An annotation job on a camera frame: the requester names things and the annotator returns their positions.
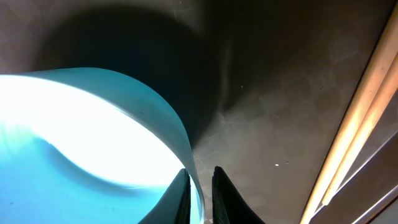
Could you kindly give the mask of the wooden chopstick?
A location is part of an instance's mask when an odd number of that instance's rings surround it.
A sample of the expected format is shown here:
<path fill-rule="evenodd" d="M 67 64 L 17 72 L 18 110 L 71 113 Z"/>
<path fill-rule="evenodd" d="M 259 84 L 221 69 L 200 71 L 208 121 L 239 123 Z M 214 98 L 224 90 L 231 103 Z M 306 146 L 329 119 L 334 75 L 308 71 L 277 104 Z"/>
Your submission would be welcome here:
<path fill-rule="evenodd" d="M 397 6 L 394 6 L 323 163 L 300 224 L 310 223 L 318 206 L 322 205 L 323 196 L 396 55 Z"/>
<path fill-rule="evenodd" d="M 359 126 L 354 138 L 346 151 L 327 191 L 325 192 L 322 205 L 328 205 L 338 187 L 342 183 L 344 177 L 347 175 L 350 167 L 362 150 L 368 137 L 380 120 L 384 110 L 389 104 L 391 98 L 397 90 L 397 55 L 394 57 L 388 72 L 379 87 L 376 96 L 374 97 L 361 125 Z"/>

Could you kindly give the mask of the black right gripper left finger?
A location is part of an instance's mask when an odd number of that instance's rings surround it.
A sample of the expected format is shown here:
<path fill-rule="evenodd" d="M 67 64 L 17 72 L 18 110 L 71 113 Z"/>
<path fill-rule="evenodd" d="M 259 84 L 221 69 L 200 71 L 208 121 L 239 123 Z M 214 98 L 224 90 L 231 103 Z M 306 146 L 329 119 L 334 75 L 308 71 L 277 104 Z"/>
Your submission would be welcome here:
<path fill-rule="evenodd" d="M 190 209 L 190 176 L 186 169 L 181 169 L 139 224 L 189 224 Z"/>

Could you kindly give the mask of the light blue bowl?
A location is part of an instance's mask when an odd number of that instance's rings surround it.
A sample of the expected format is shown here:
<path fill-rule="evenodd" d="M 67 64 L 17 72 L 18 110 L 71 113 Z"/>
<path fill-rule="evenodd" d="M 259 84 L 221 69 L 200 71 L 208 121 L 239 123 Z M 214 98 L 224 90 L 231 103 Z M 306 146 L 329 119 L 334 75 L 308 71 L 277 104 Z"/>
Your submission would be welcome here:
<path fill-rule="evenodd" d="M 1 75 L 1 222 L 139 223 L 175 176 L 205 203 L 182 120 L 156 91 L 100 68 Z"/>

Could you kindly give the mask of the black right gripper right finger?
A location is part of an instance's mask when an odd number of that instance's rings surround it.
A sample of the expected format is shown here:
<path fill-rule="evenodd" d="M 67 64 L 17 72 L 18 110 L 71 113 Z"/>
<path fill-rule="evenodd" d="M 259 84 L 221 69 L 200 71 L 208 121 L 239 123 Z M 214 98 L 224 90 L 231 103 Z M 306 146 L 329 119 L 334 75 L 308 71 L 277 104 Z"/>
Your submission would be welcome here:
<path fill-rule="evenodd" d="M 215 167 L 212 177 L 212 205 L 213 224 L 265 224 L 220 166 Z"/>

